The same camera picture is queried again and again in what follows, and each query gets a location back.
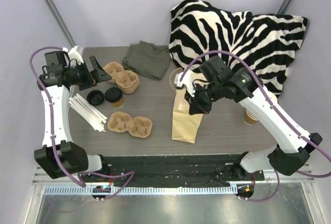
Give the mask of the black plastic cup lid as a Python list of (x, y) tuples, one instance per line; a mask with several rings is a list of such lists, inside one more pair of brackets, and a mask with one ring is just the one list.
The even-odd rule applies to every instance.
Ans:
[(110, 87), (106, 90), (104, 97), (108, 102), (112, 102), (113, 100), (117, 100), (123, 96), (122, 91), (117, 87)]

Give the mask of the brown paper bag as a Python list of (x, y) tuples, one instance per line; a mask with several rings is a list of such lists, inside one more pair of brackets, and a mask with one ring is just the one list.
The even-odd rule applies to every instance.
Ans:
[(177, 68), (172, 71), (169, 76), (170, 86), (175, 92), (172, 112), (171, 139), (195, 144), (197, 132), (202, 120), (202, 114), (189, 115), (189, 104), (185, 100), (185, 90), (177, 89), (175, 87), (174, 77), (182, 71), (182, 68)]

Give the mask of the brown paper coffee cup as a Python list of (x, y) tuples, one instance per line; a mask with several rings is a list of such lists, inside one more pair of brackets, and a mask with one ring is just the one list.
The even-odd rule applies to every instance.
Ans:
[(121, 98), (119, 98), (117, 100), (113, 100), (111, 102), (111, 105), (112, 105), (112, 107), (114, 107), (114, 108), (117, 109), (117, 108), (120, 108), (123, 105), (123, 103), (124, 103), (124, 98), (121, 97)]

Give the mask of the separated brown pulp cup carrier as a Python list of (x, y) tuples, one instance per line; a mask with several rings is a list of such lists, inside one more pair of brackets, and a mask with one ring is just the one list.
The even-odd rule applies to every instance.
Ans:
[(153, 123), (146, 117), (131, 117), (124, 112), (113, 113), (108, 121), (108, 129), (113, 132), (129, 132), (133, 137), (147, 138), (152, 130)]

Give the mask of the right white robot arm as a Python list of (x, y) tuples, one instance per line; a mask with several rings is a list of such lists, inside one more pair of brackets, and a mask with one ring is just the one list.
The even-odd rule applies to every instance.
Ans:
[(246, 67), (233, 72), (220, 57), (213, 56), (199, 70), (205, 76), (204, 85), (195, 84), (190, 70), (180, 77), (186, 86), (189, 114), (208, 114), (213, 102), (222, 98), (234, 100), (251, 112), (277, 142), (268, 150), (245, 153), (233, 168), (239, 180), (247, 179), (257, 170), (271, 168), (290, 176), (299, 171), (322, 142), (319, 133), (309, 133), (293, 121)]

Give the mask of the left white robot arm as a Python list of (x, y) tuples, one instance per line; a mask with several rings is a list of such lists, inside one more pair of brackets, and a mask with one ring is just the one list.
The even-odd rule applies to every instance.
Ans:
[(71, 177), (75, 173), (91, 173), (105, 182), (110, 169), (102, 155), (88, 155), (73, 142), (69, 127), (69, 99), (74, 87), (85, 90), (110, 80), (94, 56), (89, 71), (80, 48), (46, 47), (46, 65), (42, 67), (37, 85), (44, 102), (45, 130), (42, 148), (34, 151), (34, 159), (52, 178)]

